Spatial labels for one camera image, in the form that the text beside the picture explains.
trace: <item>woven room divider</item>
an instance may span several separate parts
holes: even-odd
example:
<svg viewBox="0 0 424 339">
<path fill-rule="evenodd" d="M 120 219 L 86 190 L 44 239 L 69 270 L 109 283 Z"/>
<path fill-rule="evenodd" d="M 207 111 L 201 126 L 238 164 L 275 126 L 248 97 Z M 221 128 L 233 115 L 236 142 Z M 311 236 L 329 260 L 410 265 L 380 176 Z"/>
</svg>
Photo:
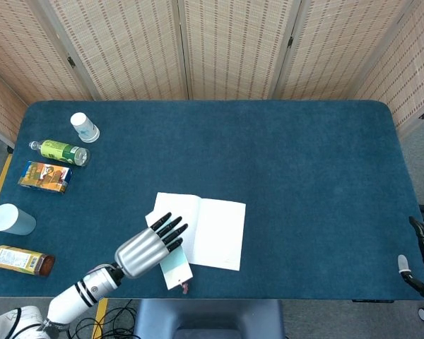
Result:
<svg viewBox="0 0 424 339">
<path fill-rule="evenodd" d="M 355 99 L 386 103 L 398 129 L 424 113 L 424 0 L 372 67 Z"/>
<path fill-rule="evenodd" d="M 50 3 L 102 99 L 187 99 L 171 0 Z"/>
<path fill-rule="evenodd" d="M 0 138 L 14 146 L 27 105 L 0 78 Z"/>
<path fill-rule="evenodd" d="M 193 99 L 269 99 L 293 2 L 181 1 Z"/>
<path fill-rule="evenodd" d="M 89 99 L 26 1 L 0 0 L 0 76 L 27 104 Z"/>
<path fill-rule="evenodd" d="M 410 0 L 311 0 L 282 99 L 346 99 L 346 90 Z"/>
</svg>

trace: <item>white robotic arm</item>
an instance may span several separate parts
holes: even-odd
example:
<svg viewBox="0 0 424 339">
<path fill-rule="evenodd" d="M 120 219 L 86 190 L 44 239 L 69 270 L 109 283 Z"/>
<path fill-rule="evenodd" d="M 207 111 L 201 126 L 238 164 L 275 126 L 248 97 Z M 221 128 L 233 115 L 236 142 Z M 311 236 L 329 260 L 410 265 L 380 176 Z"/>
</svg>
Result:
<svg viewBox="0 0 424 339">
<path fill-rule="evenodd" d="M 50 302 L 45 320 L 34 306 L 1 315 L 0 339 L 58 338 L 60 332 L 69 329 L 74 319 L 116 290 L 124 276 L 138 278 L 180 246 L 182 238 L 177 237 L 186 230 L 187 224 L 172 231 L 182 218 L 163 226 L 170 217 L 171 213 L 168 213 L 121 245 L 114 255 L 116 263 L 98 266 L 55 297 Z"/>
</svg>

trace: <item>bottle label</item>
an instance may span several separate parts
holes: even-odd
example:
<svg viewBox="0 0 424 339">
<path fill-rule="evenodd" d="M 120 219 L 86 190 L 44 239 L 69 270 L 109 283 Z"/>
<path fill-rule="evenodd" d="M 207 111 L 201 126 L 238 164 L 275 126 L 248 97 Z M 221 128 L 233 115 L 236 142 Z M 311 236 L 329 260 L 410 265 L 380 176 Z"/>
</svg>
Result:
<svg viewBox="0 0 424 339">
<path fill-rule="evenodd" d="M 41 155 L 50 159 L 64 161 L 69 164 L 75 163 L 77 146 L 72 146 L 67 143 L 58 141 L 46 140 L 41 145 Z"/>
<path fill-rule="evenodd" d="M 38 252 L 0 246 L 0 267 L 34 275 L 40 268 L 38 261 L 43 256 L 44 254 Z"/>
</svg>

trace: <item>cardboard box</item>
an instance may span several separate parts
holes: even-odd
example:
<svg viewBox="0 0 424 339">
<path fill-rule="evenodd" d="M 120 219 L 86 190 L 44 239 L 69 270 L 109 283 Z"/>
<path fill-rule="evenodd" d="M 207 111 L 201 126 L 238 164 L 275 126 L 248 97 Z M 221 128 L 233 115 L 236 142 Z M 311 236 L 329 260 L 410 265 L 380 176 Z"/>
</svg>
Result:
<svg viewBox="0 0 424 339">
<path fill-rule="evenodd" d="M 28 161 L 18 184 L 31 189 L 64 193 L 71 175 L 72 171 L 68 167 Z"/>
</svg>

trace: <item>white paper cup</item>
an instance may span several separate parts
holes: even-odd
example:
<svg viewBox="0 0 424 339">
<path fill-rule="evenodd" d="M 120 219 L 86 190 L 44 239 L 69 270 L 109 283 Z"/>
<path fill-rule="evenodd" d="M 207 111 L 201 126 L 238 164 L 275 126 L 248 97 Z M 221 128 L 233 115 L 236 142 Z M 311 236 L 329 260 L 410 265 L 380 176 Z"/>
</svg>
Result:
<svg viewBox="0 0 424 339">
<path fill-rule="evenodd" d="M 35 226 L 36 219 L 12 203 L 0 205 L 0 232 L 27 235 L 35 229 Z"/>
<path fill-rule="evenodd" d="M 89 120 L 85 113 L 72 114 L 71 124 L 76 129 L 78 137 L 85 143 L 92 143 L 99 138 L 99 128 Z"/>
</svg>

